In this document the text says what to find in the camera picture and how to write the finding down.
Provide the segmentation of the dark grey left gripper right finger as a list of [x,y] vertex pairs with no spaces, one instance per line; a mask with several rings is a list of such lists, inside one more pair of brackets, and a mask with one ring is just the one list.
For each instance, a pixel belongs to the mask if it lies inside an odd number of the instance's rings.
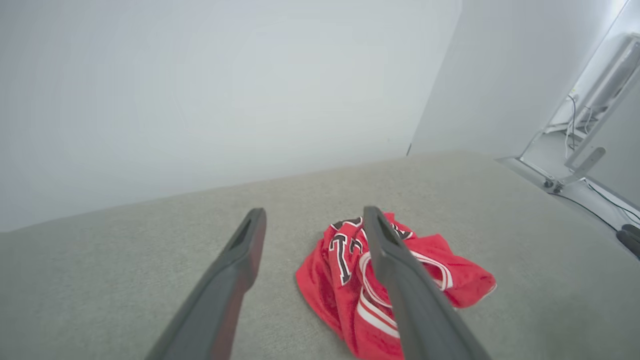
[[363,209],[375,277],[384,285],[405,360],[492,360],[383,212]]

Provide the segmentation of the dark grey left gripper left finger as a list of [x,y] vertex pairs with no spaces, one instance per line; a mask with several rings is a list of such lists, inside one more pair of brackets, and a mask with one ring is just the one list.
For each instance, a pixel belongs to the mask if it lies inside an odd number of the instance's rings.
[[267,216],[247,212],[145,360],[230,360],[243,297],[258,277]]

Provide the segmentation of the red white short-sleeve shirt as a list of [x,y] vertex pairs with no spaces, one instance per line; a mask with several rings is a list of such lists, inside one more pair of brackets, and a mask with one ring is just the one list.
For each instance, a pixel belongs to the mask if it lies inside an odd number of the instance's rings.
[[[496,289],[489,271],[455,255],[440,234],[420,237],[392,212],[384,216],[454,308],[471,307]],[[374,274],[361,217],[331,224],[295,279],[310,307],[355,357],[405,360],[393,306]]]

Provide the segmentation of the grey metal stand frame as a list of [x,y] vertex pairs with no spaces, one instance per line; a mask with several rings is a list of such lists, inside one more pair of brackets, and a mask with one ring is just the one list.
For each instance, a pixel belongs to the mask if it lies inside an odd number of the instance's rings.
[[[609,152],[606,147],[594,145],[597,133],[622,104],[628,93],[640,84],[640,33],[618,35],[615,46],[599,46],[590,60],[578,84],[567,95],[570,112],[566,121],[555,123],[554,119],[564,111],[558,109],[544,125],[516,161],[543,177],[543,186],[558,194],[569,184],[588,178],[590,171]],[[564,177],[553,175],[530,161],[526,153],[542,136],[564,130],[563,165],[570,174]]]

